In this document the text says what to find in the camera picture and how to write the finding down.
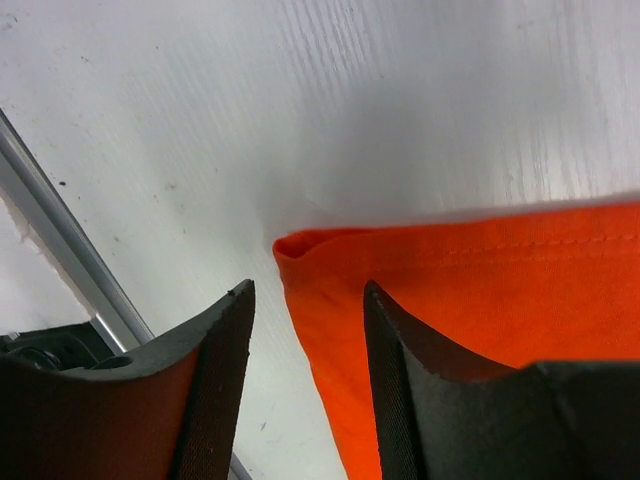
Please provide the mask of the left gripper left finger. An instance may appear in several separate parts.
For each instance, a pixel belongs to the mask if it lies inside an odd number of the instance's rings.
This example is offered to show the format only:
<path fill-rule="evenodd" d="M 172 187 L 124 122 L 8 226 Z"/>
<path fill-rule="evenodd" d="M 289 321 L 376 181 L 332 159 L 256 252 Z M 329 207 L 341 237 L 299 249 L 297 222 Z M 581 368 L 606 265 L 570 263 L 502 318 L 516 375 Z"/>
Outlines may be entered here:
<path fill-rule="evenodd" d="M 5 479 L 225 479 L 255 315 L 246 280 L 91 368 L 1 359 Z"/>

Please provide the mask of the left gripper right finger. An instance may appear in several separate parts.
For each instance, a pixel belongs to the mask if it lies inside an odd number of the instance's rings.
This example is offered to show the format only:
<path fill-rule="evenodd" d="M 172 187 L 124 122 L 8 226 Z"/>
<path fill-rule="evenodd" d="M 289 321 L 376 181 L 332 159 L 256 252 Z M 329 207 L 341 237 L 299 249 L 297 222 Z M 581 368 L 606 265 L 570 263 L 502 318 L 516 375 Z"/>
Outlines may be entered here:
<path fill-rule="evenodd" d="M 511 368 L 447 338 L 377 283 L 364 329 L 386 479 L 635 479 L 639 366 Z"/>

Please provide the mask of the orange t shirt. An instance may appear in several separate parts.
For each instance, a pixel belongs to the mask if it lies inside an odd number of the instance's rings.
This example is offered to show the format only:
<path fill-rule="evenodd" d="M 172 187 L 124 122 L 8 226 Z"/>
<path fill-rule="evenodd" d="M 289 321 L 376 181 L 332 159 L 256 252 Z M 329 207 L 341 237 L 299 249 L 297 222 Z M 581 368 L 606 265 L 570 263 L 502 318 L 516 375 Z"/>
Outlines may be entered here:
<path fill-rule="evenodd" d="M 340 459 L 381 477 L 363 295 L 403 308 L 511 367 L 639 356 L 639 208 L 584 207 L 489 220 L 303 230 L 273 254 Z"/>

